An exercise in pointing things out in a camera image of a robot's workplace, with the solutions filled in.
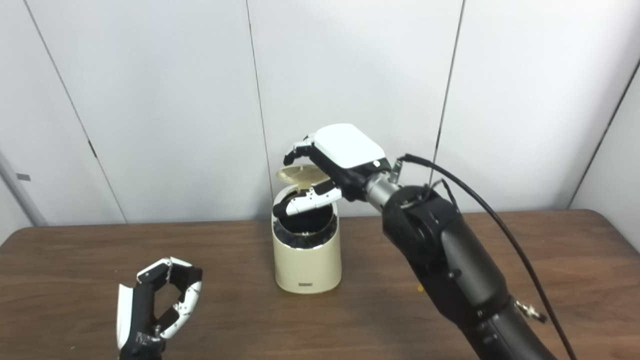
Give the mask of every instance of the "open lid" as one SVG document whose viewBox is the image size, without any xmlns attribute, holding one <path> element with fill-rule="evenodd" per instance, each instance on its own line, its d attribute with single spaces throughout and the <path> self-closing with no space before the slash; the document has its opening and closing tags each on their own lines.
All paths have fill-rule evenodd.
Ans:
<svg viewBox="0 0 640 360">
<path fill-rule="evenodd" d="M 278 170 L 276 176 L 287 184 L 297 184 L 298 189 L 309 189 L 313 184 L 319 184 L 329 179 L 327 174 L 311 164 L 286 166 Z"/>
</svg>

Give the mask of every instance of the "metal connector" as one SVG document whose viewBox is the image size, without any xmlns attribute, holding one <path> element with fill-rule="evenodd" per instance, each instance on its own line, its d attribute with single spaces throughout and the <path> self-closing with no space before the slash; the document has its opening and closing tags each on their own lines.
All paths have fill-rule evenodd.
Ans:
<svg viewBox="0 0 640 360">
<path fill-rule="evenodd" d="M 394 167 L 391 169 L 391 175 L 389 175 L 389 182 L 392 184 L 398 183 L 400 177 L 400 171 L 402 171 L 402 161 L 396 160 Z"/>
<path fill-rule="evenodd" d="M 544 323 L 547 321 L 547 316 L 544 315 L 543 313 L 538 312 L 533 306 L 528 305 L 528 304 L 524 304 L 523 302 L 520 302 L 517 299 L 514 299 L 513 305 L 520 310 L 520 312 L 528 318 L 532 318 L 535 319 L 541 323 Z"/>
</svg>

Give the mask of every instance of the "white wall panel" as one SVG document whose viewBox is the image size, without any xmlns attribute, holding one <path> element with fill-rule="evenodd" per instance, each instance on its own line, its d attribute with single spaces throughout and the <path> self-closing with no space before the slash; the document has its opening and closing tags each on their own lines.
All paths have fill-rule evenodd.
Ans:
<svg viewBox="0 0 640 360">
<path fill-rule="evenodd" d="M 603 214 L 640 251 L 640 76 L 629 87 L 572 209 Z"/>
<path fill-rule="evenodd" d="M 325 125 L 350 122 L 390 160 L 431 157 L 461 1 L 249 0 L 271 171 Z M 409 168 L 401 179 L 424 183 Z M 273 178 L 273 189 L 284 184 Z M 340 204 L 343 215 L 375 214 Z"/>
<path fill-rule="evenodd" d="M 0 178 L 0 245 L 13 232 L 29 226 L 31 226 L 31 222 Z"/>
<path fill-rule="evenodd" d="M 0 154 L 40 225 L 124 221 L 20 0 L 0 1 Z"/>
<path fill-rule="evenodd" d="M 496 209 L 566 208 L 640 56 L 639 27 L 634 0 L 468 1 L 437 162 Z"/>
<path fill-rule="evenodd" d="M 244 1 L 29 4 L 128 221 L 269 214 Z"/>
</svg>

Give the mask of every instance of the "black cable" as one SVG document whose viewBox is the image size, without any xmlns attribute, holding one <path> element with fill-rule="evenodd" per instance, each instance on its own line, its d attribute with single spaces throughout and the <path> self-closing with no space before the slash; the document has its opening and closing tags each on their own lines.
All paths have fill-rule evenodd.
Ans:
<svg viewBox="0 0 640 360">
<path fill-rule="evenodd" d="M 432 168 L 433 170 L 436 170 L 442 175 L 448 177 L 456 185 L 460 186 L 462 190 L 464 190 L 467 194 L 469 194 L 469 196 L 471 196 L 478 204 L 480 204 L 480 206 L 482 206 L 483 209 L 493 218 L 493 220 L 496 222 L 496 224 L 498 224 L 502 232 L 507 236 L 507 239 L 509 239 L 509 242 L 512 244 L 513 248 L 518 253 L 520 260 L 522 260 L 524 267 L 527 269 L 527 272 L 529 273 L 529 276 L 533 281 L 533 285 L 535 285 L 536 290 L 538 291 L 538 295 L 540 295 L 542 304 L 545 306 L 545 309 L 547 310 L 549 318 L 551 319 L 551 322 L 554 324 L 554 327 L 556 328 L 556 331 L 558 333 L 558 336 L 560 337 L 560 340 L 562 340 L 562 343 L 564 345 L 564 348 L 566 349 L 567 354 L 569 355 L 569 358 L 571 360 L 577 360 L 578 358 L 575 356 L 575 353 L 573 352 L 571 344 L 569 343 L 569 339 L 566 337 L 566 334 L 564 333 L 562 326 L 560 326 L 560 321 L 558 321 L 557 319 L 556 312 L 553 310 L 553 307 L 551 306 L 551 303 L 547 298 L 547 294 L 545 293 L 545 290 L 542 288 L 542 284 L 540 283 L 540 280 L 538 279 L 538 276 L 536 275 L 535 270 L 533 270 L 533 266 L 531 265 L 531 262 L 527 258 L 527 255 L 524 253 L 524 250 L 522 250 L 522 248 L 520 247 L 518 240 L 516 240 L 516 238 L 513 236 L 513 234 L 507 227 L 507 225 L 502 221 L 500 216 L 498 216 L 498 214 L 491 208 L 491 206 L 489 206 L 489 204 L 487 204 L 480 197 L 480 195 L 478 195 L 475 191 L 473 191 L 473 189 L 471 189 L 467 184 L 465 184 L 462 180 L 458 179 L 452 173 L 434 164 L 432 161 L 429 161 L 425 158 L 421 158 L 420 156 L 415 156 L 411 154 L 406 154 L 403 157 L 399 158 L 398 160 L 406 161 L 408 163 L 415 163 L 418 165 L 422 165 L 424 167 Z"/>
</svg>

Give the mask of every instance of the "robotic hand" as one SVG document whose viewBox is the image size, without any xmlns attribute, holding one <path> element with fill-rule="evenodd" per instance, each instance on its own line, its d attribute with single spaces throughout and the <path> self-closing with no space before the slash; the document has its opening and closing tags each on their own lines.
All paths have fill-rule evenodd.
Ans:
<svg viewBox="0 0 640 360">
<path fill-rule="evenodd" d="M 556 360 L 518 309 L 541 319 L 515 300 L 506 280 L 458 208 L 428 185 L 397 183 L 380 146 L 351 124 L 324 127 L 295 143 L 284 164 L 308 156 L 330 180 L 305 197 L 273 207 L 285 217 L 344 197 L 367 201 L 382 215 L 385 236 L 402 252 L 436 308 L 455 323 L 482 360 Z"/>
<path fill-rule="evenodd" d="M 198 302 L 202 269 L 176 258 L 163 258 L 136 276 L 135 288 L 120 285 L 116 335 L 120 360 L 161 360 L 170 339 L 187 322 Z M 171 283 L 180 290 L 178 303 L 158 319 L 155 293 Z"/>
</svg>

